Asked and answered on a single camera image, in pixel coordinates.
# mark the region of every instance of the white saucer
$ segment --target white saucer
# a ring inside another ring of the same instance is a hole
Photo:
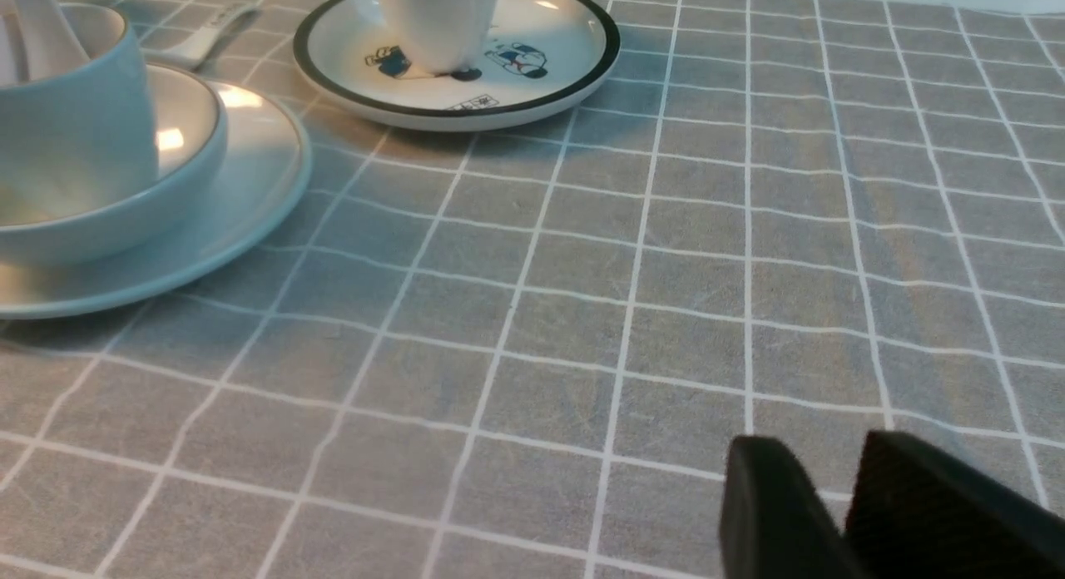
[[[422,131],[489,131],[563,112],[593,94],[621,36],[591,0],[498,0],[475,72],[414,78],[377,0],[329,0],[296,31],[304,78],[366,119]]]
[[[0,265],[0,318],[52,318],[136,302],[222,267],[262,241],[296,206],[311,175],[299,120],[260,94],[224,82],[229,147],[199,209],[145,245],[65,268]]]

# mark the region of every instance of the light blue cup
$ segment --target light blue cup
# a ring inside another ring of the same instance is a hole
[[[0,226],[105,208],[159,178],[154,109],[133,26],[108,7],[62,6],[91,61],[0,87]]]

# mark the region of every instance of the gray tablecloth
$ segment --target gray tablecloth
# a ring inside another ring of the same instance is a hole
[[[583,109],[417,135],[298,78],[323,0],[250,1],[206,75],[301,113],[312,187],[3,330],[0,576],[715,577],[743,432],[837,514],[882,427],[1065,513],[1065,18],[599,0]],[[158,47],[234,0],[117,2]]]

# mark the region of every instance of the cartoon print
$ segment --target cartoon print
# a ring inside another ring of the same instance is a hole
[[[527,44],[502,44],[485,53],[511,75],[538,80],[547,76],[547,55]]]
[[[459,102],[454,106],[448,106],[448,112],[473,112],[476,109],[491,109],[499,102],[490,94],[482,94],[480,97],[473,97],[469,101]]]
[[[403,50],[397,48],[397,46],[382,46],[373,55],[366,55],[365,63],[370,67],[377,65],[378,70],[384,76],[395,78],[396,80],[438,78],[436,75],[426,75],[426,72],[419,71],[416,68],[412,70],[410,60],[407,59],[407,55],[404,55]],[[472,82],[480,78],[480,70],[472,67],[469,70],[454,71],[449,76],[458,80],[458,82]]]

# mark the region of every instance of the spoon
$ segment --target spoon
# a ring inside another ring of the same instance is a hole
[[[145,48],[142,51],[145,59],[151,63],[167,63],[180,67],[182,70],[194,71],[208,59],[226,30],[237,19],[253,11],[256,11],[256,6],[249,3],[226,4],[219,7],[204,24],[200,26],[200,29],[196,30],[193,36],[185,38],[181,44],[176,44],[171,48],[163,49],[163,51],[151,48]]]
[[[0,12],[0,87],[26,82],[22,35],[14,15]]]
[[[22,33],[14,14],[15,0],[0,0],[0,86],[26,80]]]
[[[56,0],[15,0],[30,79],[76,70],[88,63]]]

